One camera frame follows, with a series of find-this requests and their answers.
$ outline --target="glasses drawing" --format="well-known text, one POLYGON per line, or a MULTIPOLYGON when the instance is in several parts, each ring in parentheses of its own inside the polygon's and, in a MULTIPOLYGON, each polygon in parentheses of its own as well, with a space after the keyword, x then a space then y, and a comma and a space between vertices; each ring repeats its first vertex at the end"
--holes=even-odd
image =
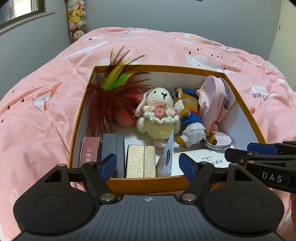
POLYGON ((211 156, 202 158, 202 161, 211 161, 211 160, 212 160, 211 156))

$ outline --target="white card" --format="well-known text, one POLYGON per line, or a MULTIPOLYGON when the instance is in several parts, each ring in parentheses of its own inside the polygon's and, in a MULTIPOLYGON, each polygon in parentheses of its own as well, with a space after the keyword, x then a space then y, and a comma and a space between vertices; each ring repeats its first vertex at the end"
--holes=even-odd
POLYGON ((215 167, 225 168, 228 167, 228 165, 230 164, 230 162, 226 161, 224 157, 225 150, 220 151, 206 148, 175 153, 173 156, 172 176, 184 175, 179 167, 179 156, 181 153, 187 154, 196 162, 206 161, 213 164, 215 167))
POLYGON ((156 177, 168 177, 172 173, 172 162, 173 162, 173 142, 174 142, 174 133, 172 131, 168 143, 163 149, 163 154, 158 159, 156 164, 156 177))

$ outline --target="window frame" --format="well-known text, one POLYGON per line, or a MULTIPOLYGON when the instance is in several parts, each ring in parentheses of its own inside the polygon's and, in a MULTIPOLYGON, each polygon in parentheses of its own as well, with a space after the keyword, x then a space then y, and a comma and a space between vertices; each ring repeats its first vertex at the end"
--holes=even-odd
POLYGON ((24 14, 22 16, 16 17, 14 19, 8 20, 7 22, 0 24, 0 30, 9 27, 10 25, 13 25, 19 21, 22 21, 26 18, 30 18, 33 17, 35 15, 38 15, 40 13, 44 13, 45 12, 45 0, 36 0, 38 2, 38 10, 24 14))

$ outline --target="door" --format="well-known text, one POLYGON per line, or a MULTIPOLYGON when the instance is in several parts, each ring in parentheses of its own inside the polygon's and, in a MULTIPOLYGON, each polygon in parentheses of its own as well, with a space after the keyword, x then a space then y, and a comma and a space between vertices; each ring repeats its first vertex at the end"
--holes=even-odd
POLYGON ((282 0, 279 28, 268 59, 296 90, 296 7, 282 0))

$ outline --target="pink duvet cover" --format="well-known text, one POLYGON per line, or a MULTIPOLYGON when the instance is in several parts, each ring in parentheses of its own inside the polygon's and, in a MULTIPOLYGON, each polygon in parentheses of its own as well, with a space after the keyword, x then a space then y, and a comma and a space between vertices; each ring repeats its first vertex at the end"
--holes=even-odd
MULTIPOLYGON (((108 65, 122 46, 141 64, 187 66, 225 72, 253 113, 267 143, 296 140, 296 93, 271 63, 245 51, 187 33, 102 28, 87 33, 22 79, 0 102, 0 240, 19 234, 16 199, 58 163, 68 163, 76 116, 95 65, 108 65)), ((296 240, 288 193, 278 228, 296 240)))

